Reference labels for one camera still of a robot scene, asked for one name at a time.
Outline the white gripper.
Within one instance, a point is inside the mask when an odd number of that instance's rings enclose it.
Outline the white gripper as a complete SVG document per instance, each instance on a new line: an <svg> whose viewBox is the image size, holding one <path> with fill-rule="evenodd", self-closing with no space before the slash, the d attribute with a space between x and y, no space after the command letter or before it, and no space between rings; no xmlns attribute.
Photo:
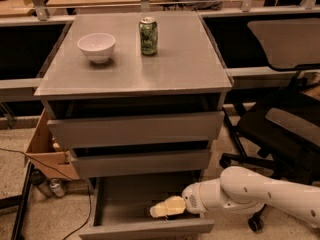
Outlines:
<svg viewBox="0 0 320 240"><path fill-rule="evenodd" d="M187 186L182 192L182 197L172 196L152 206L150 208L151 216L160 218L178 215L182 214L185 209L192 214L200 214L204 211L204 206L202 205L199 190L199 183Z"/></svg>

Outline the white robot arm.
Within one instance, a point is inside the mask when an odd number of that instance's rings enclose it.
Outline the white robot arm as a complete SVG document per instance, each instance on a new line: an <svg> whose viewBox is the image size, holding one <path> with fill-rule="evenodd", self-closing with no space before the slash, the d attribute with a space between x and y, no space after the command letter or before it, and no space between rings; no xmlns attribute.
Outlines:
<svg viewBox="0 0 320 240"><path fill-rule="evenodd" d="M320 226L320 188L276 180L239 166L224 169L219 178L188 185L180 196L152 206L153 218L200 214L216 209L234 213L255 213L263 205Z"/></svg>

